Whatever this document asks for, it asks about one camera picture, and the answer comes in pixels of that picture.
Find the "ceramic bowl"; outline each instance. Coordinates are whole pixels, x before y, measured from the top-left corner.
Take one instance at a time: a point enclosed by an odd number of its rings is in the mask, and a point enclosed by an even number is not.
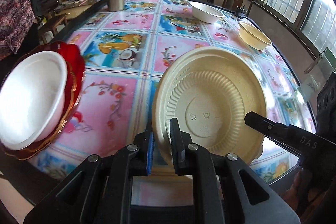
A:
[[[29,56],[44,51],[58,52],[64,58],[68,67],[68,78],[64,88],[64,107],[61,119],[51,133],[40,141],[35,141],[21,150],[10,150],[0,142],[0,147],[8,156],[13,156],[18,160],[27,160],[45,149],[63,131],[66,123],[75,112],[81,98],[82,84],[85,79],[85,61],[81,56],[79,48],[74,44],[66,44],[62,41],[51,44],[42,44],[33,49],[30,53],[22,56],[13,69]]]
[[[224,14],[214,7],[209,5],[191,1],[190,5],[192,7],[193,16],[197,19],[213,24],[218,21],[218,19],[224,17]]]
[[[272,45],[271,40],[258,28],[242,21],[239,22],[239,26],[239,36],[251,47],[261,51],[267,46]]]
[[[264,136],[245,125],[245,114],[266,115],[260,82],[238,55],[218,47],[185,53],[162,75],[152,105],[161,155],[171,164],[170,119],[211,153],[236,153],[246,163],[260,155]]]
[[[44,139],[58,124],[64,107],[67,65],[57,52],[24,59],[0,90],[0,140],[20,150]]]

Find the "bowl rim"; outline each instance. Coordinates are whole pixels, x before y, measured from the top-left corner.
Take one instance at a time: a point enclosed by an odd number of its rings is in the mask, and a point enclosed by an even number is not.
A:
[[[238,22],[238,24],[239,24],[239,26],[241,28],[244,29],[244,31],[246,31],[249,35],[251,35],[252,37],[254,37],[255,39],[257,39],[258,41],[263,42],[263,43],[267,44],[268,46],[272,45],[272,41],[268,38],[268,36],[266,34],[264,34],[261,30],[259,30],[258,28],[256,28],[255,26],[253,26],[253,25],[251,25],[249,23],[246,23],[246,22],[241,22],[241,21]],[[260,39],[259,37],[255,36],[254,34],[252,34],[248,29],[245,28],[246,25],[249,25],[249,26],[255,28],[258,32],[262,33],[269,41],[264,41],[264,40]]]
[[[202,12],[205,12],[205,13],[207,13],[207,14],[209,14],[209,15],[212,15],[212,16],[215,16],[215,17],[219,17],[219,18],[223,18],[223,17],[225,17],[225,15],[224,15],[224,13],[223,13],[222,11],[220,11],[220,10],[218,10],[217,8],[214,8],[214,7],[210,6],[210,5],[206,5],[206,4],[204,4],[204,3],[197,2],[197,1],[190,1],[189,3],[190,3],[190,5],[191,5],[193,8],[196,8],[196,9],[198,9],[198,10],[200,10],[200,11],[202,11]],[[219,15],[212,14],[212,13],[210,13],[210,12],[208,12],[208,11],[204,11],[204,10],[200,9],[199,7],[196,7],[196,6],[194,5],[194,3],[200,4],[201,6],[208,6],[208,7],[210,7],[211,9],[215,9],[215,10],[217,10],[217,11],[220,12],[222,15],[219,16]]]
[[[61,54],[59,54],[58,52],[53,52],[53,51],[43,51],[43,52],[37,52],[29,57],[27,57],[26,59],[24,59],[21,63],[19,63],[11,72],[10,74],[6,77],[6,80],[10,78],[11,74],[15,71],[20,69],[20,67],[22,67],[22,64],[28,63],[29,59],[32,59],[32,56],[34,56],[36,58],[36,56],[38,55],[52,55],[55,57],[56,61],[58,62],[58,65],[60,66],[60,83],[58,85],[58,91],[57,94],[53,100],[52,106],[48,111],[47,114],[47,119],[46,121],[43,123],[43,125],[41,126],[41,128],[39,130],[36,130],[35,132],[33,132],[27,139],[25,139],[24,141],[20,142],[20,143],[12,143],[12,142],[7,142],[7,140],[5,140],[3,138],[3,135],[0,131],[0,140],[1,142],[4,144],[4,146],[6,146],[7,148],[11,149],[11,150],[20,150],[23,149],[25,147],[27,147],[28,145],[30,145],[31,143],[33,143],[38,136],[41,135],[41,133],[43,132],[43,130],[46,128],[46,126],[49,124],[51,118],[53,117],[54,113],[56,112],[56,109],[62,99],[62,96],[64,94],[64,88],[65,88],[65,84],[67,82],[67,75],[68,75],[68,69],[67,69],[67,64],[64,60],[64,58],[62,57]],[[1,94],[1,90],[4,87],[4,85],[6,84],[6,80],[4,81],[4,83],[2,84],[2,87],[0,89],[0,94]]]

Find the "yellow bowl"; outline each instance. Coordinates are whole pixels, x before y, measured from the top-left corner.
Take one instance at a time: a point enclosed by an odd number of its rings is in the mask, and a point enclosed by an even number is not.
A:
[[[239,22],[239,36],[248,45],[257,50],[263,50],[267,46],[272,45],[271,40],[258,28],[246,22]]]

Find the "stack of plates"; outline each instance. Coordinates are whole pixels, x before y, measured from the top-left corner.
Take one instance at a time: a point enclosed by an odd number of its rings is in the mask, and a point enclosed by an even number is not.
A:
[[[45,51],[52,51],[56,52],[57,55],[61,56],[66,64],[67,75],[64,85],[64,103],[63,107],[60,110],[58,121],[55,123],[56,126],[51,128],[45,135],[44,138],[35,138],[32,141],[29,141],[25,145],[21,146],[22,149],[16,149],[15,146],[7,143],[4,145],[4,141],[0,143],[1,148],[7,155],[11,155],[16,157],[19,160],[26,160],[34,155],[36,155],[39,151],[46,148],[55,138],[56,136],[62,131],[65,124],[67,123],[68,119],[72,116],[73,112],[76,110],[78,102],[81,96],[81,89],[82,89],[82,81],[84,80],[84,73],[85,73],[85,62],[83,57],[80,54],[78,47],[74,44],[66,44],[65,42],[54,42],[52,44],[44,44],[36,47],[32,50],[29,54],[24,55],[22,58],[18,60],[18,62],[14,65],[16,68],[21,62],[25,59],[33,58],[32,55],[45,52]],[[6,79],[10,79],[10,73],[7,75]],[[2,85],[5,86],[6,79],[4,79]],[[17,112],[20,113],[20,102],[18,102]]]

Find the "wooden stool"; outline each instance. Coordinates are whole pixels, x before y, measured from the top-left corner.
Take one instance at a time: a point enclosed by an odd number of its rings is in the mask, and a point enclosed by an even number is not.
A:
[[[46,24],[44,24],[39,30],[38,35],[39,39],[42,39],[43,43],[47,43],[47,39],[45,38],[44,34],[48,31],[51,31],[52,34],[55,36],[57,32],[57,26],[60,25],[62,22],[64,22],[64,25],[66,26],[68,24],[66,15],[59,15],[51,18],[47,21]]]

